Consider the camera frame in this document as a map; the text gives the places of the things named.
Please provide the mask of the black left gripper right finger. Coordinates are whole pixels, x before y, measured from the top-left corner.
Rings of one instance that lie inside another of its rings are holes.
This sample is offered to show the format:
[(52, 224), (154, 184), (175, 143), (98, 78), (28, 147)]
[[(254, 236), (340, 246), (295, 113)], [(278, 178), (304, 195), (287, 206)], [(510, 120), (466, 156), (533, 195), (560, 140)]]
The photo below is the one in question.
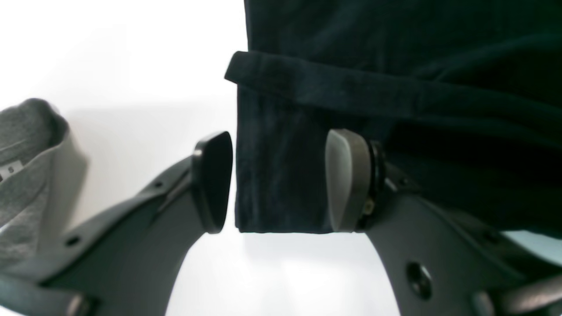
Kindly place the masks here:
[(402, 316), (561, 314), (560, 266), (424, 198), (378, 142), (330, 130), (325, 175), (333, 230), (367, 235)]

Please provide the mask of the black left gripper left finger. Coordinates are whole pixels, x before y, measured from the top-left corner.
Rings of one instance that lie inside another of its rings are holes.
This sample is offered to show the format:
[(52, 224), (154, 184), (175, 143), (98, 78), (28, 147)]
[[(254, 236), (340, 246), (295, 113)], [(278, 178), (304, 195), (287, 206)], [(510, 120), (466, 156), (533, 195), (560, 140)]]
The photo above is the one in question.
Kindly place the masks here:
[(24, 316), (163, 316), (183, 260), (225, 223), (227, 131), (200, 140), (134, 197), (1, 272), (1, 306)]

